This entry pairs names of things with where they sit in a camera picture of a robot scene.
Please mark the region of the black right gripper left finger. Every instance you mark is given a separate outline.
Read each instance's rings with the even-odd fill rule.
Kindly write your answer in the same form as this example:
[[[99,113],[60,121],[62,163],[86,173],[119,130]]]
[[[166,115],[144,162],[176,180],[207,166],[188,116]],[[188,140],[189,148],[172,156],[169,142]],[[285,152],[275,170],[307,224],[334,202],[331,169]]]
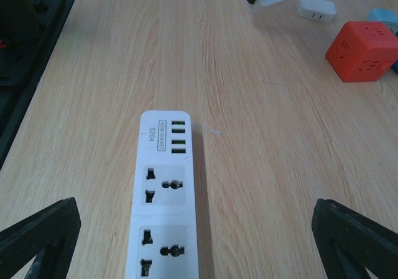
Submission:
[[[1,231],[1,278],[66,278],[81,228],[76,199],[61,199]]]

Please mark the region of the white power strip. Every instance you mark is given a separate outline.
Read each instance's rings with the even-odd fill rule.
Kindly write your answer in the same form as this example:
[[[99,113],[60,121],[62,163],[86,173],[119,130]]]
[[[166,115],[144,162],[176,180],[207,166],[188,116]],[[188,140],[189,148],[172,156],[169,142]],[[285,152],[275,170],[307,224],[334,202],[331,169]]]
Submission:
[[[198,278],[190,115],[146,111],[137,143],[126,278]]]

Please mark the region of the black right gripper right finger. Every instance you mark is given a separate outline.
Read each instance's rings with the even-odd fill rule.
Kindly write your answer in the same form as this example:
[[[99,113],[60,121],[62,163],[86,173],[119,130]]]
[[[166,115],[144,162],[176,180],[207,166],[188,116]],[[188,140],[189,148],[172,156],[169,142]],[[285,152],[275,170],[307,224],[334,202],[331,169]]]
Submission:
[[[397,278],[397,233],[332,199],[318,199],[312,232],[328,278]]]

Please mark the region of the white cube adapter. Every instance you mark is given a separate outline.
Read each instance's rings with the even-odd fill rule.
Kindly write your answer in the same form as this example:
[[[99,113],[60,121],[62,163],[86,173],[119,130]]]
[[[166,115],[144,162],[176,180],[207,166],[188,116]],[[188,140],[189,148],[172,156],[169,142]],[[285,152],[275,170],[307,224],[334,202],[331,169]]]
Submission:
[[[336,7],[329,0],[298,0],[297,14],[304,19],[329,23],[336,16]]]

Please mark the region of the light blue usb charger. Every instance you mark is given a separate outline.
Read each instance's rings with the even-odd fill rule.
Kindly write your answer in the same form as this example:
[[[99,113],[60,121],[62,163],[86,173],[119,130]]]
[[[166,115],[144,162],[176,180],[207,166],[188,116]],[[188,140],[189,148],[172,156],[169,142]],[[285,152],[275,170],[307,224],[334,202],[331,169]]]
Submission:
[[[380,8],[372,9],[365,20],[382,22],[394,35],[397,34],[398,17],[393,10]]]

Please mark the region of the red cube socket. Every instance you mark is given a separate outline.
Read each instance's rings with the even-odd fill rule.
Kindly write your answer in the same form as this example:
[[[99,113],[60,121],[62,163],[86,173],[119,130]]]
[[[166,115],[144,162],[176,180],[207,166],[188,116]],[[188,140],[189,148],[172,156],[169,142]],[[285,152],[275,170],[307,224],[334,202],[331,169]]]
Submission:
[[[349,21],[325,58],[345,83],[377,81],[397,61],[397,37],[382,22]]]

